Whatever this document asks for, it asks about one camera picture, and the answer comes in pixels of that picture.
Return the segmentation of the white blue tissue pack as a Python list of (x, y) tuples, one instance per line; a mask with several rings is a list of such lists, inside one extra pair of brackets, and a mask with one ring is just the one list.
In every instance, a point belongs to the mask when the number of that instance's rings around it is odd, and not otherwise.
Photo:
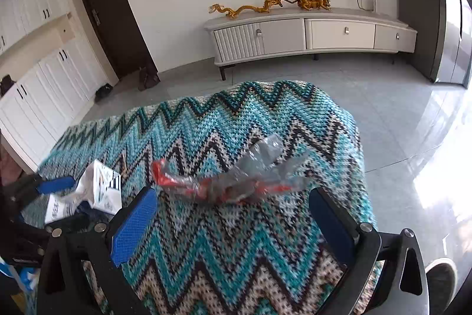
[(94, 160), (86, 167), (72, 193), (63, 197), (50, 195), (45, 223), (72, 216), (83, 202), (87, 202), (91, 209), (115, 215), (122, 208), (121, 181), (120, 173)]

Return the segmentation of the white TV cabinet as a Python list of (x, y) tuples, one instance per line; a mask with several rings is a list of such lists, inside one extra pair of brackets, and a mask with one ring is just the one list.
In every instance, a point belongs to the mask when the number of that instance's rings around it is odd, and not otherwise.
[(217, 17), (204, 25), (214, 46), (214, 64), (317, 53), (413, 53), (417, 31), (393, 17), (360, 9), (277, 9), (269, 14)]

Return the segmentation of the grey steel refrigerator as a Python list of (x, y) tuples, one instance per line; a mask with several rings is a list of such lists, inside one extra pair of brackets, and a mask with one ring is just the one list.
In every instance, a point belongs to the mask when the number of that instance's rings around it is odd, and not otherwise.
[(468, 0), (399, 0), (399, 18), (417, 31), (409, 62), (432, 83), (469, 87), (471, 3)]

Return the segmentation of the white wall cupboards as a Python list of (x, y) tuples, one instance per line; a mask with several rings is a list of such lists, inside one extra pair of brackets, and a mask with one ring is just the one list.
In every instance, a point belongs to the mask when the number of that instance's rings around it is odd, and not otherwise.
[(90, 42), (75, 0), (1, 0), (1, 76), (13, 85), (1, 96), (1, 143), (34, 172), (96, 91), (118, 81)]

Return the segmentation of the white router on cabinet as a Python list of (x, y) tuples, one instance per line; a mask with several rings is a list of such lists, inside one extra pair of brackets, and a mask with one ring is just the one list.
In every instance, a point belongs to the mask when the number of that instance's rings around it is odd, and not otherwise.
[(377, 0), (366, 0), (365, 8), (375, 13), (377, 11)]

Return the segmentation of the golden dragon figurine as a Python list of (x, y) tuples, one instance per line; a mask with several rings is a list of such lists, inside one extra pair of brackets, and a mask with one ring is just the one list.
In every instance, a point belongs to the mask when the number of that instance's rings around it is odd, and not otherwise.
[(264, 0), (262, 6), (242, 5), (237, 9), (231, 9), (220, 4), (213, 4), (209, 7), (208, 12), (210, 14), (218, 12), (230, 19), (235, 19), (240, 15), (241, 12), (246, 10), (251, 10), (258, 14), (268, 14), (275, 6), (282, 7), (282, 0)]

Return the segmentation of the brown shoes by door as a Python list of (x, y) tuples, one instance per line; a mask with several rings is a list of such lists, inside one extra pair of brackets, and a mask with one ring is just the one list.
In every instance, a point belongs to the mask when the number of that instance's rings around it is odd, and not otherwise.
[(150, 68), (141, 68), (138, 75), (138, 87), (139, 91), (153, 88), (160, 83), (157, 70), (151, 70)]

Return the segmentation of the dark wooden door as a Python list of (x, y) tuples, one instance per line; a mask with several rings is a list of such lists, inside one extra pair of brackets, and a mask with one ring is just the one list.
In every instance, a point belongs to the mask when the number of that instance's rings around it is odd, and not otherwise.
[(101, 47), (118, 78), (157, 70), (128, 0), (82, 0)]

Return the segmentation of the clear red plastic wrapper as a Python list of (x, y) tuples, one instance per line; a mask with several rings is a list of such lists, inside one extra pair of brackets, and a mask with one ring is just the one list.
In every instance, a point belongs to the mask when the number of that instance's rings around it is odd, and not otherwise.
[(151, 169), (158, 186), (189, 201), (212, 205), (261, 201), (305, 190), (310, 184), (307, 177), (298, 174), (310, 152), (277, 163), (282, 150), (282, 139), (272, 134), (252, 145), (227, 172), (212, 177), (175, 174), (165, 159), (154, 161)]

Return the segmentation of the grey shoe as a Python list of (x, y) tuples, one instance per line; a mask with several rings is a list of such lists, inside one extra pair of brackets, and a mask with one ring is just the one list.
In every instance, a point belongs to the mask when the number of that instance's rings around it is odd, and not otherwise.
[(446, 311), (453, 300), (457, 280), (456, 265), (447, 257), (436, 259), (426, 267), (430, 315)]

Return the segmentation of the teal zigzag knit rug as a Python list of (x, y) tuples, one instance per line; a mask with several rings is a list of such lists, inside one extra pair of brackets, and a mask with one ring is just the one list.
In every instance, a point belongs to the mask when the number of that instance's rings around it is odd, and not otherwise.
[(246, 81), (75, 125), (38, 167), (122, 175), (122, 202), (154, 186), (154, 161), (184, 181), (121, 271), (149, 314), (314, 314), (339, 282), (309, 210), (324, 188), (374, 223), (353, 115), (304, 81)]

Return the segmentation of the golden tiger figurine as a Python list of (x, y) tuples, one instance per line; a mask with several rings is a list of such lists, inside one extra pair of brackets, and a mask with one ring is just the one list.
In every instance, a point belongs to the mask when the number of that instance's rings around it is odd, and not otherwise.
[(312, 9), (324, 9), (330, 10), (330, 0), (282, 0), (290, 4), (296, 4), (300, 9), (312, 10)]

